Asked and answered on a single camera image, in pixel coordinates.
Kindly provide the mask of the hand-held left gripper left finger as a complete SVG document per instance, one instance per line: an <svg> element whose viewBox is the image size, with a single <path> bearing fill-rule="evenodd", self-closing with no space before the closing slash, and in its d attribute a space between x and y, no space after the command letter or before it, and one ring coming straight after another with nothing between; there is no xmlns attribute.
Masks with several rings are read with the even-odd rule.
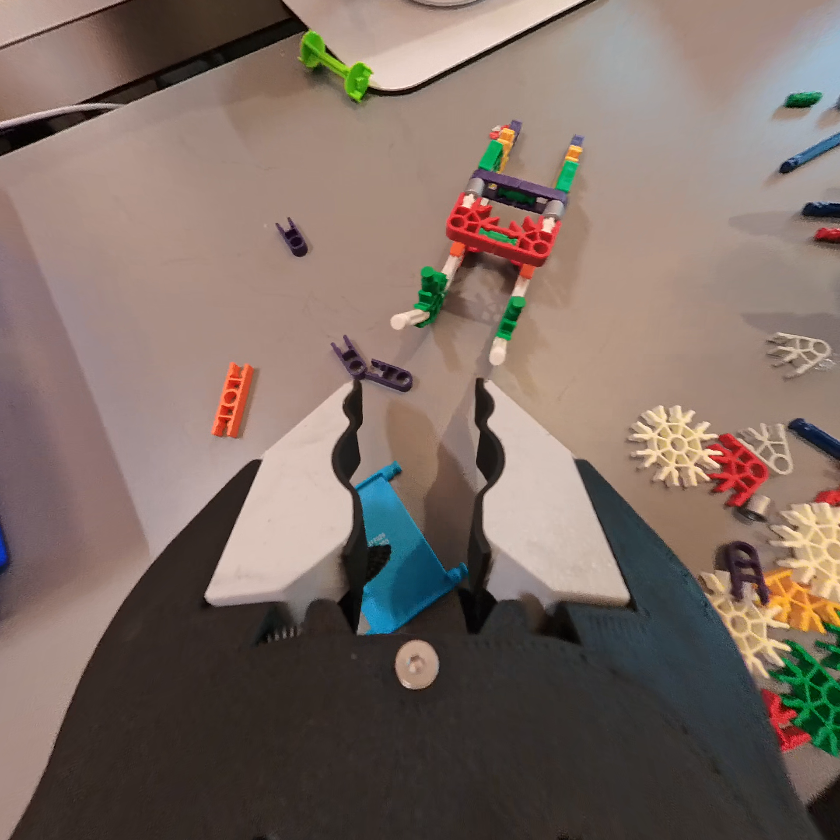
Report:
<svg viewBox="0 0 840 840"><path fill-rule="evenodd" d="M340 559L354 524L351 490L333 450L350 429L360 383L346 383L264 453L205 591L212 606L338 602L348 591Z"/></svg>

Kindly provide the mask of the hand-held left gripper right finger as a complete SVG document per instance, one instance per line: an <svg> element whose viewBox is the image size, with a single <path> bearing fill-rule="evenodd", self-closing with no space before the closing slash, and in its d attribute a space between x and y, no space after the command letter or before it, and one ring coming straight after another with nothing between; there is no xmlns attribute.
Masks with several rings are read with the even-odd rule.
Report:
<svg viewBox="0 0 840 840"><path fill-rule="evenodd" d="M475 399L486 485L469 534L471 589L543 606L629 603L570 450L490 381L476 381Z"/></svg>

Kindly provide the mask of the colourful toy construction model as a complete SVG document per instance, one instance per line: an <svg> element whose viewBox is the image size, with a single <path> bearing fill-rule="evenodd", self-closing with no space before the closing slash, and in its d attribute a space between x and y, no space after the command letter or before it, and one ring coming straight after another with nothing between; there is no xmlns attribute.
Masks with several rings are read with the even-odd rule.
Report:
<svg viewBox="0 0 840 840"><path fill-rule="evenodd" d="M583 135L575 134L555 184L541 185L505 173L521 130L521 122L513 120L490 132L478 168L449 213L446 236L450 248L444 267L424 267L416 304L391 319L395 330L431 325L468 253L504 259L518 269L518 277L490 346L489 363L493 366L506 361L530 281L552 254L585 141Z"/></svg>

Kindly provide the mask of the blue toy panel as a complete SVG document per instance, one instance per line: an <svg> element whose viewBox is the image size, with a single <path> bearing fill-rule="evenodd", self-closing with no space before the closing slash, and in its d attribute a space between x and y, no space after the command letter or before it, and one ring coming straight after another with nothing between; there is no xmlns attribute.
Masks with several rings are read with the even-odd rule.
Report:
<svg viewBox="0 0 840 840"><path fill-rule="evenodd" d="M391 486L397 462L377 470L358 485L369 549L390 549L390 558L365 583L358 633L390 634L468 575L464 563L445 570Z"/></svg>

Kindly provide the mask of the orange toy connector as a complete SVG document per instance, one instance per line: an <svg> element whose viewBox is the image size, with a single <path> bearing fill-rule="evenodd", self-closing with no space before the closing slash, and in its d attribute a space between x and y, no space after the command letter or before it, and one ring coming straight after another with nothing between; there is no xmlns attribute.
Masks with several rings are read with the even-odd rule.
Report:
<svg viewBox="0 0 840 840"><path fill-rule="evenodd" d="M236 438L245 415L254 368L250 364L228 366L219 404L213 420L212 434Z"/></svg>

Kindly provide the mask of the light grey toy connector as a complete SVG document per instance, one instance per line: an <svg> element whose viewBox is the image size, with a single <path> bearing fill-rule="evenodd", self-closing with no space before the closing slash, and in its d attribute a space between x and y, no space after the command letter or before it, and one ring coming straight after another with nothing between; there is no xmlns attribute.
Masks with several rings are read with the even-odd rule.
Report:
<svg viewBox="0 0 840 840"><path fill-rule="evenodd" d="M824 339L800 334L776 332L766 339L773 368L784 368L784 377L791 379L810 371L829 370L835 365L832 346Z"/></svg>
<svg viewBox="0 0 840 840"><path fill-rule="evenodd" d="M788 476L794 470L786 428L782 423L761 423L735 434L736 439L777 476Z"/></svg>

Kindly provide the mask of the pile of colourful toy connectors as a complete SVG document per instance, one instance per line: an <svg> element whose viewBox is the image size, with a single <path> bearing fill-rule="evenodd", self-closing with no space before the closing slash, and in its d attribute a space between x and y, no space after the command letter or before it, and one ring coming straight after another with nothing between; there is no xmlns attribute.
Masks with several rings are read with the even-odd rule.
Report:
<svg viewBox="0 0 840 840"><path fill-rule="evenodd" d="M770 603L744 592L738 602L724 570L700 575L701 587L751 676L777 679L762 689L771 725L786 752L803 743L838 757L838 490L782 513L772 545L791 555L763 567Z"/></svg>

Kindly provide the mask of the lime green toy piece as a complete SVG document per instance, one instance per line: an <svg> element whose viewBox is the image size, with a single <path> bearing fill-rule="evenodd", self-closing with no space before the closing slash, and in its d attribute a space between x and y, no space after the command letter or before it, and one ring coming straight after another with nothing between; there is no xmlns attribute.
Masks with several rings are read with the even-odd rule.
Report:
<svg viewBox="0 0 840 840"><path fill-rule="evenodd" d="M366 94L373 70L363 61L356 61L351 66L345 65L332 56L323 38L314 30L307 31L300 42L299 60L310 70L326 67L343 80L343 88L355 102L360 102Z"/></svg>

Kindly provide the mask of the dark brown desk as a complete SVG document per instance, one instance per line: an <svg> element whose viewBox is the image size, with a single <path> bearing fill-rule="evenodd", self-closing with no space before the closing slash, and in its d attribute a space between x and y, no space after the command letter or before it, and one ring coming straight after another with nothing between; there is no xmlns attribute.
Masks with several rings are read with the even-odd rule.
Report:
<svg viewBox="0 0 840 840"><path fill-rule="evenodd" d="M2 119L88 100L291 18L279 1L2 1Z"/></svg>

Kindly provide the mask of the silver monitor stand base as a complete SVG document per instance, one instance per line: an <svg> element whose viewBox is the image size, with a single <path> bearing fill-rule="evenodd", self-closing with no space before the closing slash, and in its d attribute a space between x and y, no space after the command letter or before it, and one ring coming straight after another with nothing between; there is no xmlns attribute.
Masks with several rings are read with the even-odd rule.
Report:
<svg viewBox="0 0 840 840"><path fill-rule="evenodd" d="M379 91L414 89L580 1L285 1L342 63L372 68Z"/></svg>

